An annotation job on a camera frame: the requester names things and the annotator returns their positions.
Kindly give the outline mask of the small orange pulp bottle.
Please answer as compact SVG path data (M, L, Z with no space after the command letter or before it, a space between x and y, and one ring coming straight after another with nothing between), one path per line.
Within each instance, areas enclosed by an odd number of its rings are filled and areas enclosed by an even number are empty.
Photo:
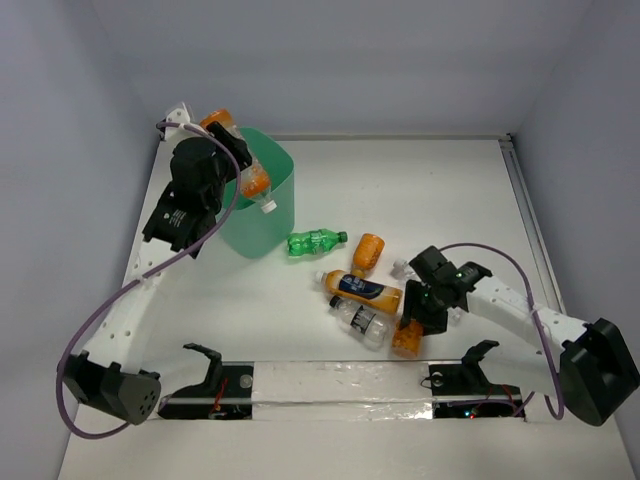
M391 353L400 358L415 360L420 354L423 332L423 326L414 320L406 327L397 323L391 340Z

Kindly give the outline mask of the tall clear orange-label bottle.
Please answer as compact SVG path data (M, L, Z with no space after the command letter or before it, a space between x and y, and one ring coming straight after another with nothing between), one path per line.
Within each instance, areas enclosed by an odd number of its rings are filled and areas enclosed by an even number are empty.
M239 181L241 194L247 200L259 205L265 214L273 212L277 208L277 203L272 198L271 178L252 152L229 111L219 109L212 112L200 122L200 126L220 141L224 137L222 129L226 130L228 136L234 137L228 149L235 155L241 166Z

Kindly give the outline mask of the round orange juice bottle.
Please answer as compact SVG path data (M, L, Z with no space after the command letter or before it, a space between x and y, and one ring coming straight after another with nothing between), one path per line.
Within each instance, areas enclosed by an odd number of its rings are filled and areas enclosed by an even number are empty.
M351 274L366 278L376 267L384 250L385 241L372 233L364 233L354 251Z

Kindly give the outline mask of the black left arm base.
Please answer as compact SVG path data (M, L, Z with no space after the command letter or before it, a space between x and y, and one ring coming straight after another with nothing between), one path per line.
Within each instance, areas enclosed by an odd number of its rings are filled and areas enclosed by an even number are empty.
M206 346L187 343L190 363L161 378L157 415L164 420L250 420L253 362L226 362Z

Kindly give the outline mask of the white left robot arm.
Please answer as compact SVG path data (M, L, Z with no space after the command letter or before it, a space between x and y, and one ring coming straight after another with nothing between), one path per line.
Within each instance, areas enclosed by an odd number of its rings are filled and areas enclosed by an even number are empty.
M77 427L66 409L65 391L79 404L122 420L117 432L145 422L157 406L161 375L142 367L150 330L141 310L166 280L166 270L186 257L197 257L227 222L241 189L234 188L225 205L225 187L239 182L253 163L246 142L218 123L201 127L164 120L157 127L165 136L183 132L186 137L173 150L172 179L143 229L143 239L164 241L174 254L105 300L65 347L56 367L55 398L62 421L80 438L97 440L110 434Z

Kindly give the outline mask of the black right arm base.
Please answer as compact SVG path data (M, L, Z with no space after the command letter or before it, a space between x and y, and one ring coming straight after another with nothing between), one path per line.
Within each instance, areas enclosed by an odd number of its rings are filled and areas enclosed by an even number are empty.
M525 418L521 390L491 383L480 368L487 353L499 345L484 340L460 360L430 363L420 386L432 394L435 419Z

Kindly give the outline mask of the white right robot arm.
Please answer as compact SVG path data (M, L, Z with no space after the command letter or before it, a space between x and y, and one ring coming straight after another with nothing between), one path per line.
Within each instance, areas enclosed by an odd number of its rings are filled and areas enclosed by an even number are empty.
M406 281L400 329L416 323L425 335L443 334L450 315L461 312L528 345L480 341L456 362L458 375L429 375L437 396L458 386L485 395L493 386L511 385L544 395L556 419L570 412L601 426L639 388L639 371L620 329L604 318L569 317L537 303L529 284L519 293L478 263L455 265L435 246L410 261L395 261L392 274Z

